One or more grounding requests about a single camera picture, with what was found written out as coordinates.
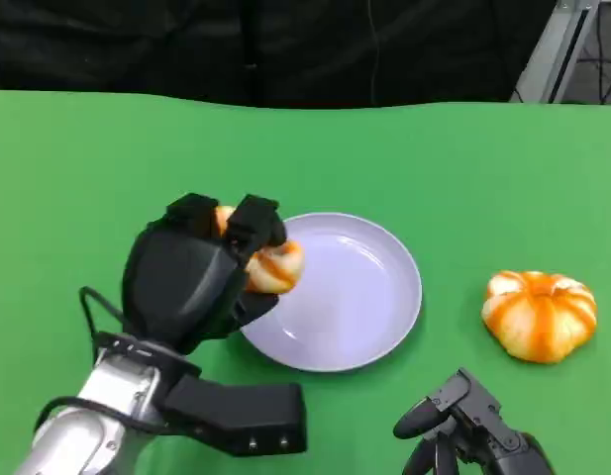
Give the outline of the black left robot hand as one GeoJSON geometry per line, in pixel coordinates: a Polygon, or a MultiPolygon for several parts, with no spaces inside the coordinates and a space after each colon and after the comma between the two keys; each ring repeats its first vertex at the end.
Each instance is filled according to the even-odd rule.
{"type": "Polygon", "coordinates": [[[123,330],[180,354],[269,313],[276,291],[251,289],[255,252],[287,241],[278,202],[247,195],[221,227],[218,200],[188,193],[148,223],[121,284],[123,330]]]}

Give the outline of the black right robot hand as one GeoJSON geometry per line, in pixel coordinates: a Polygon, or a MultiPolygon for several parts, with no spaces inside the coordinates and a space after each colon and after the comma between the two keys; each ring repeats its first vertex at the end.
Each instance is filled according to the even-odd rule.
{"type": "Polygon", "coordinates": [[[476,464],[484,474],[527,475],[555,472],[536,438],[509,427],[501,404],[466,369],[415,404],[396,423],[398,439],[420,441],[405,474],[458,474],[458,464],[476,464]]]}

